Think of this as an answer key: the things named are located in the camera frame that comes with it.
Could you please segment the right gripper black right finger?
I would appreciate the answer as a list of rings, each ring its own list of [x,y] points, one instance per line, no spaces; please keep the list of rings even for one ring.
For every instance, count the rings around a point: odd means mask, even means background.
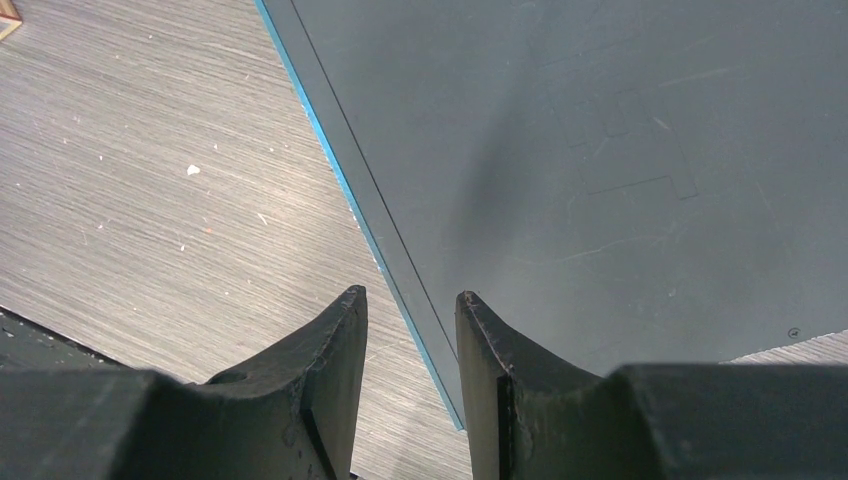
[[[847,370],[629,364],[583,370],[478,295],[455,324],[477,479],[843,479]]]

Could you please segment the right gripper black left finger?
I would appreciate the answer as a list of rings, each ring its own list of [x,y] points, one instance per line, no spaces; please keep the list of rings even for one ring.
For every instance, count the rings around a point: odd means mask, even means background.
[[[208,381],[1,369],[5,479],[349,479],[366,291]]]

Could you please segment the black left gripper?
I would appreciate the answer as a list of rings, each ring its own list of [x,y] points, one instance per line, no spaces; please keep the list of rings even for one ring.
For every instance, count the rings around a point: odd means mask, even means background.
[[[1,369],[120,369],[125,365],[1,308]]]

